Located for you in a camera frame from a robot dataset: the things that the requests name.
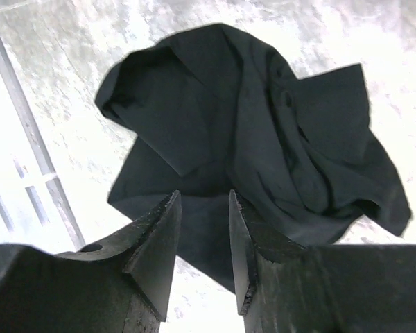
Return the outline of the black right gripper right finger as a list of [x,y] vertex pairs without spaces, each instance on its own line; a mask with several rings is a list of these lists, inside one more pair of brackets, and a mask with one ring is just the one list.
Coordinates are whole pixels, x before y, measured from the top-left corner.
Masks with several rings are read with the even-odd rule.
[[416,245],[303,247],[235,192],[229,229],[246,332],[416,332]]

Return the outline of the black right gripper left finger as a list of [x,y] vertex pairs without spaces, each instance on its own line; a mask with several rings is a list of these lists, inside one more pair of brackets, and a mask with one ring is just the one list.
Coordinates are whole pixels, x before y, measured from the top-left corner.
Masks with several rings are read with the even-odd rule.
[[76,253],[0,244],[0,332],[158,332],[180,221],[175,191]]

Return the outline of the black underwear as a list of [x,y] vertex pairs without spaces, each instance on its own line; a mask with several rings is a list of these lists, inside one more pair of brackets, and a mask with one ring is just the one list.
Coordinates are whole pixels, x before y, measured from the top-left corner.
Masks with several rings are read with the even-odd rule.
[[410,220],[359,64],[298,78],[273,46],[211,24],[129,54],[95,104],[137,135],[108,203],[133,220],[179,191],[177,253],[229,291],[231,191],[303,246],[336,242],[360,216],[397,236]]

